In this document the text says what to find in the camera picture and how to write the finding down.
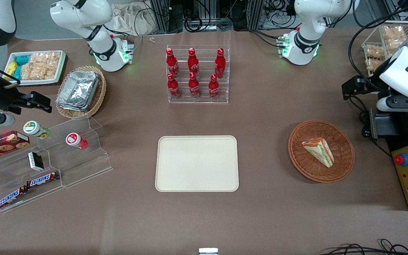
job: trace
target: red bottle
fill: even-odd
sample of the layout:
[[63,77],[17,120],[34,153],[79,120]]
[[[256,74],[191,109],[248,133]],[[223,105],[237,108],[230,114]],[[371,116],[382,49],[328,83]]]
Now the red bottle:
[[217,75],[212,74],[209,82],[209,97],[210,100],[216,101],[219,97],[220,84],[217,81]]
[[225,50],[219,48],[217,50],[217,58],[215,59],[215,74],[218,79],[223,78],[225,75],[226,60],[225,60]]
[[190,73],[195,73],[196,77],[199,78],[199,60],[196,57],[194,48],[188,49],[188,69]]
[[177,78],[179,75],[179,64],[177,63],[177,59],[171,48],[166,49],[166,65],[168,66],[170,73],[174,75],[174,78]]
[[179,84],[172,73],[168,74],[168,90],[172,99],[178,100],[180,98]]
[[196,79],[196,73],[190,73],[188,87],[190,87],[191,98],[197,100],[201,96],[201,92],[199,91],[199,81]]

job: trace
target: emergency stop button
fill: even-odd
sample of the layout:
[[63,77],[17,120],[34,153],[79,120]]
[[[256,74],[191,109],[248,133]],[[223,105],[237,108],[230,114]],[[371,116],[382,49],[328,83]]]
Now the emergency stop button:
[[400,153],[395,156],[395,163],[399,166],[408,166],[408,155],[405,153]]

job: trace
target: wicker basket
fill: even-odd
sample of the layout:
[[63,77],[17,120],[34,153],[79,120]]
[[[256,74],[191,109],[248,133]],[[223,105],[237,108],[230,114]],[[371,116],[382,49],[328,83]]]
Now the wicker basket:
[[[94,98],[91,101],[91,106],[89,107],[89,110],[85,111],[85,112],[80,112],[80,111],[71,111],[71,110],[66,110],[63,108],[60,108],[58,106],[58,104],[56,104],[56,108],[58,109],[58,111],[61,113],[62,116],[64,117],[68,117],[68,118],[77,118],[79,116],[82,116],[84,114],[87,114],[89,116],[94,115],[98,109],[100,108],[100,106],[103,103],[103,98],[105,97],[105,92],[107,92],[107,81],[105,80],[105,77],[103,76],[102,71],[100,71],[98,68],[94,67],[94,66],[82,66],[79,68],[76,68],[74,71],[85,71],[85,72],[95,72],[96,74],[99,75],[100,79],[98,81],[97,84],[97,89],[95,91],[94,94]],[[61,87],[58,91],[58,95],[61,93],[61,90],[65,84],[65,81],[67,80],[68,76],[72,73],[70,72],[69,74],[67,74],[67,77],[65,79],[63,79],[63,82],[61,83]]]
[[[308,139],[319,137],[327,140],[335,158],[335,162],[330,168],[314,158],[301,145]],[[352,170],[355,162],[355,152],[349,138],[337,126],[322,120],[305,121],[296,126],[289,136],[288,152],[298,171],[307,178],[321,183],[337,182],[344,179]]]

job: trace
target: bottle cap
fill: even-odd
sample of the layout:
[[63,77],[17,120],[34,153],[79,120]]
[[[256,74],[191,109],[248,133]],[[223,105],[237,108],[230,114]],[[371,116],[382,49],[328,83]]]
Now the bottle cap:
[[70,133],[66,137],[65,142],[70,146],[76,146],[81,142],[81,137],[77,133]]
[[24,126],[23,126],[23,131],[29,135],[35,134],[39,132],[40,130],[40,125],[36,121],[28,121]]

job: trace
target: brown table surface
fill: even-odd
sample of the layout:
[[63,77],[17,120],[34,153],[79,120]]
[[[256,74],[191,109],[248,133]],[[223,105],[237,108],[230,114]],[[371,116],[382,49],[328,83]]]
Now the brown table surface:
[[[114,170],[0,214],[0,254],[176,255],[197,254],[200,247],[234,255],[318,254],[343,243],[379,248],[378,238],[408,247],[408,211],[392,161],[361,137],[358,110],[342,100],[341,84],[356,74],[347,58],[355,32],[328,29],[306,66],[279,59],[276,49],[248,32],[154,36],[155,44],[146,36],[133,64],[104,73],[108,90],[95,118],[104,126],[101,143]],[[168,44],[231,45],[229,105],[169,104]],[[9,47],[35,50],[64,50],[66,73],[96,65],[81,39],[14,40]],[[360,67],[363,60],[357,58]],[[41,92],[54,105],[57,89],[20,91]],[[375,105],[374,95],[362,98]],[[55,108],[48,115],[24,109],[0,134],[21,130],[31,119],[43,126],[67,120]],[[351,139],[356,163],[343,181],[314,183],[290,162],[289,134],[310,119],[330,121]],[[168,135],[235,136],[239,189],[158,192],[157,143]]]

